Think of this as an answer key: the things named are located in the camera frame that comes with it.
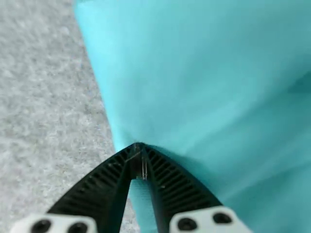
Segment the gray felt surface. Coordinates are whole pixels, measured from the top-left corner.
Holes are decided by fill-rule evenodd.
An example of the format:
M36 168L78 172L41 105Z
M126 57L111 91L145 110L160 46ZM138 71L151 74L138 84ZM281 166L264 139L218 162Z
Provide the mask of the gray felt surface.
M113 154L70 0L0 0L0 232ZM138 232L127 205L121 232Z

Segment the teal cloth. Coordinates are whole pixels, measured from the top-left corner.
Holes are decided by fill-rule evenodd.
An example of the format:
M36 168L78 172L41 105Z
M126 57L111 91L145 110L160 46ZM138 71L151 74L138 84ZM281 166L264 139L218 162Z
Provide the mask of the teal cloth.
M75 15L116 150L169 151L255 232L311 232L311 0L80 0ZM130 199L156 232L145 183Z

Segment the black screw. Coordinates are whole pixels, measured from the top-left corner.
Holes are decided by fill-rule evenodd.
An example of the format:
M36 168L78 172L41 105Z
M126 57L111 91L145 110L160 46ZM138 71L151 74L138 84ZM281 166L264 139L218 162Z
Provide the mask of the black screw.
M68 229L68 233L86 233L86 232L87 232L87 225L83 222L76 222L72 224Z
M178 222L178 228L181 231L192 231L197 229L197 227L196 222L188 217L182 218Z
M51 222L48 219L42 219L36 222L31 228L31 233L45 233L50 229Z
M224 214L224 213L216 213L213 216L214 222L216 223L230 223L232 222L232 219L230 218L230 216Z

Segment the screw hole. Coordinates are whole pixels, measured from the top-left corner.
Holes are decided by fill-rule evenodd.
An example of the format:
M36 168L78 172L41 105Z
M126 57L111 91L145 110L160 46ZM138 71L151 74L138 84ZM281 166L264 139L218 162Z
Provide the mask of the screw hole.
M213 216L214 222L219 224L227 224L232 222L232 219L230 216L224 214L224 213L216 213Z
M178 221L178 228L181 231L193 231L197 229L196 222L188 217L182 218Z
M31 229L31 233L45 233L50 229L51 222L43 219L35 223Z

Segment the turquoise fabric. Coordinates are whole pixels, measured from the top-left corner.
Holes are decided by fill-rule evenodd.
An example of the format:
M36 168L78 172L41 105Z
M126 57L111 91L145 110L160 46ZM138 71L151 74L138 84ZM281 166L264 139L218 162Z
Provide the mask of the turquoise fabric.
M259 233L310 233L311 1L75 3L116 150L170 152ZM146 185L131 184L142 233Z

